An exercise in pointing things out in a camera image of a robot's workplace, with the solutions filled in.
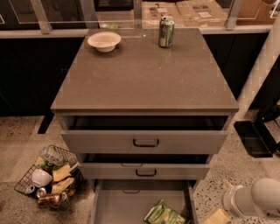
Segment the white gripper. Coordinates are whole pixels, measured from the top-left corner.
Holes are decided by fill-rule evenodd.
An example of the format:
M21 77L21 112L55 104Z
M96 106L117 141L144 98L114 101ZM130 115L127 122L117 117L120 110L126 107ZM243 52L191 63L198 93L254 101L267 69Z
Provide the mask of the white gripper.
M212 211L204 220L204 224L227 224L231 216L245 218L248 208L248 188L243 185L231 185L221 198L222 208Z

